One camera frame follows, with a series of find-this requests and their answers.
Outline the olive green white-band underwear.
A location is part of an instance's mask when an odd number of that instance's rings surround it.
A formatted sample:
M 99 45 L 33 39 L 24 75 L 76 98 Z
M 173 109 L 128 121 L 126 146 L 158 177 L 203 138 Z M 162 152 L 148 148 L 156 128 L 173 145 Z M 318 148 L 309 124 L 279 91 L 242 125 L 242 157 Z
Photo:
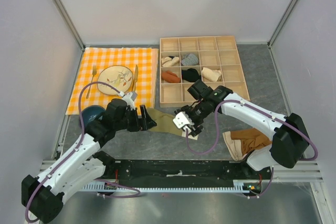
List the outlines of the olive green white-band underwear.
M 152 132 L 170 133 L 181 137 L 186 137 L 182 129 L 178 129 L 173 122 L 174 115 L 163 113 L 154 108 L 148 108 L 147 112 L 152 120 L 157 124 L 156 127 L 150 129 Z

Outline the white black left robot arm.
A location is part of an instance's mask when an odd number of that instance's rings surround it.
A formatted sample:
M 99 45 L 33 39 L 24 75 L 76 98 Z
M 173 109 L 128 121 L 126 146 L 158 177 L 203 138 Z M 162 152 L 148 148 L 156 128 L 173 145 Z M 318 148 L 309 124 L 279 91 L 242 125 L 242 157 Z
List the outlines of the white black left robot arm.
M 147 131 L 157 123 L 148 114 L 145 105 L 132 108 L 122 99 L 113 99 L 94 120 L 82 125 L 82 133 L 75 144 L 36 177 L 26 176 L 22 181 L 22 205 L 26 221 L 29 215 L 49 223 L 61 212 L 68 199 L 92 180 L 111 178 L 115 173 L 113 158 L 100 149 L 117 131 Z

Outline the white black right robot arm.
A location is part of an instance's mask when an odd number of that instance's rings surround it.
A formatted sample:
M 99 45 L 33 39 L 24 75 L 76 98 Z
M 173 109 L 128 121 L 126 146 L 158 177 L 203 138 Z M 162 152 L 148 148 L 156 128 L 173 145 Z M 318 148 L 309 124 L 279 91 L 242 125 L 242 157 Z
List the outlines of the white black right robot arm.
M 240 172 L 245 178 L 254 178 L 260 170 L 272 165 L 293 168 L 311 145 L 304 122 L 297 114 L 285 116 L 268 111 L 225 86 L 212 89 L 201 80 L 192 84 L 188 92 L 196 99 L 196 104 L 176 110 L 173 119 L 176 127 L 187 136 L 199 135 L 204 119 L 213 113 L 214 117 L 224 114 L 239 119 L 271 141 L 270 146 L 253 151 L 241 164 Z

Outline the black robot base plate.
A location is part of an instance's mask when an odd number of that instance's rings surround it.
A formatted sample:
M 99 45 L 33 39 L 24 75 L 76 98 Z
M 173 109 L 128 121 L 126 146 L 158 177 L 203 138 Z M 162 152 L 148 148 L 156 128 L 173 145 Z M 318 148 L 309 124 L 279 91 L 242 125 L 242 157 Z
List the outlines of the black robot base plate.
M 271 178 L 271 168 L 260 171 L 245 162 L 187 160 L 115 160 L 106 166 L 103 179 L 137 188 L 232 187 L 235 180 Z

